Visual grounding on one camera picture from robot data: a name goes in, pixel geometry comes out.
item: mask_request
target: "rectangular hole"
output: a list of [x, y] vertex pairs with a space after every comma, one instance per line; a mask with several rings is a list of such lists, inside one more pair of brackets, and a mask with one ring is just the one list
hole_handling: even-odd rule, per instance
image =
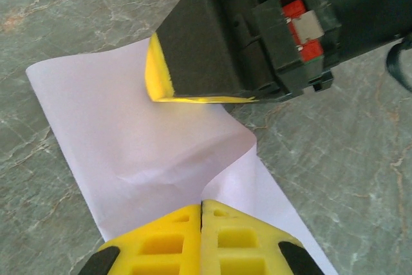
[[220, 248], [253, 248], [258, 246], [256, 234], [252, 229], [229, 228], [219, 231]]
[[156, 235], [146, 240], [140, 254], [181, 254], [183, 251], [183, 235]]
[[179, 265], [141, 265], [133, 269], [132, 275], [179, 275]]
[[222, 259], [221, 275], [267, 275], [267, 268], [262, 258]]

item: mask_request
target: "yellow plastic part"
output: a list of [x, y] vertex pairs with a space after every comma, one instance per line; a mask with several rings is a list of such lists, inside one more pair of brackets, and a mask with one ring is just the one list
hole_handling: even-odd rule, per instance
[[201, 275], [294, 275], [279, 242], [290, 234], [214, 200], [202, 204]]
[[109, 275], [200, 273], [200, 205], [190, 205], [105, 243], [120, 249]]
[[166, 64], [157, 33], [150, 38], [147, 51], [145, 83], [147, 94], [155, 102], [188, 102], [188, 103], [248, 103], [252, 98], [237, 97], [193, 97], [179, 98], [174, 96], [173, 82]]

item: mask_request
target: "gray marble surface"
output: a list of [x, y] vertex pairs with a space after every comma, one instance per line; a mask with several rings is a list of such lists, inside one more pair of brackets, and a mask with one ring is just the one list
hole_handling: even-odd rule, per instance
[[[0, 0], [0, 274], [76, 274], [102, 243], [24, 70], [143, 39], [177, 1]], [[342, 275], [412, 268], [412, 99], [388, 48], [331, 90], [232, 112]]]

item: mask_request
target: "sheet of paper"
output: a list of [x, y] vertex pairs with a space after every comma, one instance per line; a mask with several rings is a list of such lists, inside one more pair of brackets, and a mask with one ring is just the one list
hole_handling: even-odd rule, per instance
[[298, 237], [325, 274], [336, 274], [260, 162], [249, 130], [219, 105], [149, 100], [147, 46], [146, 39], [27, 69], [103, 238], [214, 198]]

